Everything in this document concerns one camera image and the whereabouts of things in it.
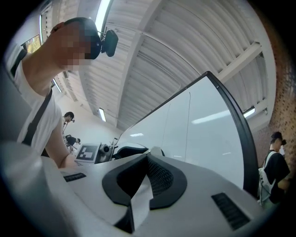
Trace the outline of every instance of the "white backpack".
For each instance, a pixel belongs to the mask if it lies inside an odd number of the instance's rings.
[[[266,162],[264,162],[263,168],[258,169],[258,171],[259,171],[259,196],[260,196],[259,203],[261,204],[261,206],[262,206],[263,202],[266,201],[270,197],[271,190],[276,182],[276,179],[274,179],[273,183],[270,184],[268,181],[267,175],[264,171],[266,164],[269,161],[269,158],[275,153],[276,153],[275,151],[272,151],[271,153],[269,153],[269,155],[266,159]]]

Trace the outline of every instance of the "ear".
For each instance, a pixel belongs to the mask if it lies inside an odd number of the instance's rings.
[[[57,24],[54,28],[52,28],[50,34],[53,34],[54,32],[56,32],[58,29],[61,29],[62,27],[64,27],[65,22],[61,22],[59,24]]]

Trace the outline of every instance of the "brick wall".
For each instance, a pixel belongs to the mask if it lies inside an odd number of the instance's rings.
[[[284,147],[285,159],[292,174],[296,170],[296,67],[292,62],[281,37],[269,20],[256,8],[266,32],[276,62],[277,91],[274,110],[269,125],[254,133],[258,163],[262,164],[269,149],[270,136],[274,131],[280,131],[287,140]]]

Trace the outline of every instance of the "black strap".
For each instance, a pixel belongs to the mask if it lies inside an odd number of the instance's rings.
[[[22,59],[26,56],[26,54],[27,54],[27,51],[25,51],[25,50],[21,50],[20,53],[18,54],[18,57],[15,60],[15,63],[14,63],[14,65],[12,66],[12,68],[10,70],[13,77],[15,77],[15,73],[17,71],[17,68],[19,66],[20,61],[22,61]]]
[[[13,75],[13,77],[15,77],[15,73],[17,71],[17,68],[19,66],[19,63],[22,61],[22,59],[26,56],[27,52],[25,50],[21,50],[20,53],[18,54],[17,59],[15,60],[15,63],[13,65],[13,67],[11,68],[10,72]],[[34,137],[34,134],[36,132],[37,126],[39,124],[39,121],[42,117],[42,115],[44,114],[44,111],[51,99],[51,95],[52,95],[52,90],[50,90],[49,94],[45,97],[45,100],[43,101],[42,105],[40,106],[37,114],[35,115],[33,121],[29,124],[28,126],[28,131],[27,134],[23,140],[23,144],[26,144],[28,146],[31,146],[32,143],[32,139]]]
[[[45,100],[43,101],[42,105],[40,106],[33,121],[29,124],[27,134],[22,142],[23,144],[31,146],[32,139],[33,139],[34,134],[36,132],[37,126],[38,126],[39,121],[40,121],[42,115],[44,114],[44,111],[50,101],[51,95],[52,95],[52,90],[50,90],[50,93],[45,97]]]

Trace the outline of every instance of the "fluorescent light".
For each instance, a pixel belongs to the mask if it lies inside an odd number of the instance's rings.
[[[138,136],[144,136],[143,133],[137,133],[137,134],[131,134],[131,137],[138,137]]]
[[[59,87],[58,84],[56,83],[56,80],[53,79],[53,81],[54,81],[55,86],[59,89],[59,91],[62,92],[61,89],[60,89],[60,87]]]
[[[252,107],[252,108],[250,108],[250,109],[244,111],[244,116],[245,116],[245,118],[246,118],[246,117],[250,116],[250,115],[253,114],[253,113],[255,113],[255,108],[254,108],[254,107]]]
[[[41,26],[41,15],[39,15],[39,31],[40,31],[40,40],[41,40],[41,43],[43,43],[42,26]]]
[[[209,115],[209,116],[204,117],[204,118],[196,119],[196,120],[192,121],[192,123],[193,124],[201,124],[201,123],[209,122],[209,121],[212,121],[212,120],[215,120],[215,119],[223,118],[223,117],[226,117],[228,115],[230,115],[230,111],[225,110],[225,111],[222,111],[222,112],[219,112],[219,113]]]
[[[101,2],[100,2],[98,14],[96,17],[96,27],[97,27],[98,31],[102,31],[102,26],[104,23],[104,19],[105,19],[105,15],[106,15],[106,11],[107,11],[109,2],[110,2],[110,0],[101,0]]]
[[[104,122],[106,122],[105,112],[102,108],[99,108],[99,113],[101,115],[101,118]]]

